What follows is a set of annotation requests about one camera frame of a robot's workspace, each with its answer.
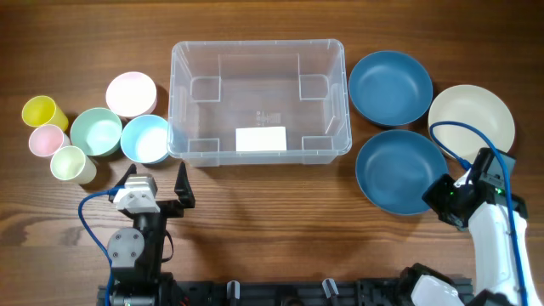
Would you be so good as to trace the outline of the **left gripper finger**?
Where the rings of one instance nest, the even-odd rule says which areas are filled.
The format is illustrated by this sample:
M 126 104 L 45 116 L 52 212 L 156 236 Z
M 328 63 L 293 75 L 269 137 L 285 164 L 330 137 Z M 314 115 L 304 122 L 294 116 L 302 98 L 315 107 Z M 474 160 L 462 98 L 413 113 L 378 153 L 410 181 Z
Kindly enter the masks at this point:
M 123 186 L 130 175 L 137 173 L 137 167 L 135 164 L 131 164 L 127 171 L 122 175 L 121 179 L 116 183 L 116 187 Z
M 190 181 L 184 162 L 181 162 L 178 168 L 174 193 L 177 195 L 183 208 L 194 208 L 196 206 L 196 199 L 190 187 Z

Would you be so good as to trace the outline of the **light blue bowl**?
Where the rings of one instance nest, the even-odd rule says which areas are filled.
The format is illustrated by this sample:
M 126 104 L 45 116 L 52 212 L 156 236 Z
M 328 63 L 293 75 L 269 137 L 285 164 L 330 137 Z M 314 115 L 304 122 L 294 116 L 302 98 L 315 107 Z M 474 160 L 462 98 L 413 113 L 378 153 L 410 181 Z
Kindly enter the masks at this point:
M 132 119 L 122 130 L 123 154 L 133 162 L 156 164 L 164 161 L 167 151 L 167 121 L 156 115 Z

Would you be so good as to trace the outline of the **mint green bowl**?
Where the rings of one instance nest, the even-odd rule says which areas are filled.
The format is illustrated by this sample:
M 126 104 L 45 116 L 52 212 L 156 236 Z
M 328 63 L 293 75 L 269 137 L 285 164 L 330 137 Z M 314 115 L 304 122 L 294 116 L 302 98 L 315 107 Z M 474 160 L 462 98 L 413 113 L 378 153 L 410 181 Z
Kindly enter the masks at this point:
M 122 120 L 106 108 L 81 113 L 71 125 L 70 139 L 87 156 L 109 156 L 120 148 Z

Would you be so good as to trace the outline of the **dark blue plate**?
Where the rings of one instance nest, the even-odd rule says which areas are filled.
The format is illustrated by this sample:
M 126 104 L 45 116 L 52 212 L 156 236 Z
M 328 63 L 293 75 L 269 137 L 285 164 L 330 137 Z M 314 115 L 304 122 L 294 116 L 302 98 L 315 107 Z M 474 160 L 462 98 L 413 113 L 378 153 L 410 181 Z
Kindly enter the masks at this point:
M 444 156 L 431 140 L 402 129 L 368 139 L 355 164 L 356 180 L 366 198 L 383 211 L 400 216 L 428 211 L 423 194 L 448 172 Z
M 383 50 L 368 54 L 348 79 L 354 108 L 385 127 L 410 124 L 429 109 L 434 85 L 427 69 L 409 54 Z

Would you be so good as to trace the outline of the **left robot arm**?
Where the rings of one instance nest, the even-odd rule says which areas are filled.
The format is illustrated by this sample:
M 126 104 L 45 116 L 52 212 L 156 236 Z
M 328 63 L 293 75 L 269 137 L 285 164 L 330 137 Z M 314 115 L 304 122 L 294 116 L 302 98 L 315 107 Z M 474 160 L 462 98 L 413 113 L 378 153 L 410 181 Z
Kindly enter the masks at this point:
M 179 165 L 173 200 L 158 201 L 156 181 L 150 174 L 138 174 L 131 165 L 108 195 L 116 209 L 133 221 L 110 238 L 106 255 L 110 280 L 104 305 L 189 305 L 190 300 L 162 265 L 171 260 L 163 255 L 164 243 L 173 239 L 167 231 L 170 218 L 182 218 L 196 205 L 186 166 Z

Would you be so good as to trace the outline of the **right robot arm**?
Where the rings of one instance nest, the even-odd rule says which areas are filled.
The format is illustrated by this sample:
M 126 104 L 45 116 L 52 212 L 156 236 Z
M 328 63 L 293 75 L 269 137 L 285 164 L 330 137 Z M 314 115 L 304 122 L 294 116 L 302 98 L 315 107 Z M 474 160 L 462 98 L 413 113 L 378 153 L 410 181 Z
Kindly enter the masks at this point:
M 470 233 L 476 264 L 474 297 L 462 301 L 450 278 L 416 263 L 401 274 L 395 289 L 398 302 L 429 306 L 542 304 L 525 246 L 527 221 L 515 211 L 515 229 L 511 229 L 504 192 L 482 180 L 474 184 L 465 176 L 455 181 L 444 174 L 422 198 L 441 221 Z

